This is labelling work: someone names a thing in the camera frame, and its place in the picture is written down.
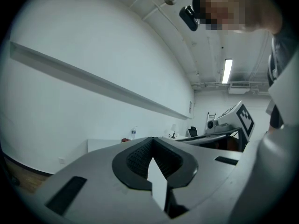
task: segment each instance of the water bottle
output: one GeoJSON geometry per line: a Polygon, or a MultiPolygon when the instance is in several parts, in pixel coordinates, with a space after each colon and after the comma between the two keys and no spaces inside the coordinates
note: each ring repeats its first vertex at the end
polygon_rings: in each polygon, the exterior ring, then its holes
{"type": "Polygon", "coordinates": [[[136,135],[136,127],[137,127],[137,126],[134,126],[134,128],[131,130],[130,140],[134,140],[134,139],[135,139],[135,135],[136,135]]]}

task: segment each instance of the black camera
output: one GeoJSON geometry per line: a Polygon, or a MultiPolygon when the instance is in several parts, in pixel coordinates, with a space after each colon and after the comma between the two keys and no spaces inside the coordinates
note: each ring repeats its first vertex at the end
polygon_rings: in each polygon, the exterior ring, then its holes
{"type": "Polygon", "coordinates": [[[195,13],[191,6],[183,7],[179,12],[179,16],[183,19],[191,31],[197,30],[199,22],[195,18],[195,13]]]}

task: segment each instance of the fluorescent light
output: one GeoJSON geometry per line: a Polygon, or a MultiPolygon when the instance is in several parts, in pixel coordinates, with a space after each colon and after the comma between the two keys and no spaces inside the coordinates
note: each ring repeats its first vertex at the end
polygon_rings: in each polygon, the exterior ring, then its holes
{"type": "Polygon", "coordinates": [[[225,59],[225,67],[224,67],[224,74],[222,83],[226,84],[229,79],[230,71],[232,70],[233,60],[232,59],[225,59]]]}

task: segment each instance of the wooden floor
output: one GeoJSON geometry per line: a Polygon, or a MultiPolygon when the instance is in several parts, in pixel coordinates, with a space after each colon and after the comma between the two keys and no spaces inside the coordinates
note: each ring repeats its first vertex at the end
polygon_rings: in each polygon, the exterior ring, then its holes
{"type": "Polygon", "coordinates": [[[35,191],[45,182],[48,177],[30,172],[5,158],[9,171],[20,181],[20,188],[29,192],[35,191]]]}

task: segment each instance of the person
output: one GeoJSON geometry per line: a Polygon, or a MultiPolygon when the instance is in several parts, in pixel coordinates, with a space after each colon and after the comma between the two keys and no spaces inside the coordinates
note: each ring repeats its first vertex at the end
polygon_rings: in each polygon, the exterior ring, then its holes
{"type": "MultiPolygon", "coordinates": [[[[273,0],[192,0],[193,10],[206,29],[251,32],[266,29],[273,34],[268,81],[273,85],[298,45],[298,36],[273,0]]],[[[269,132],[283,125],[279,110],[271,112],[269,132]]]]}

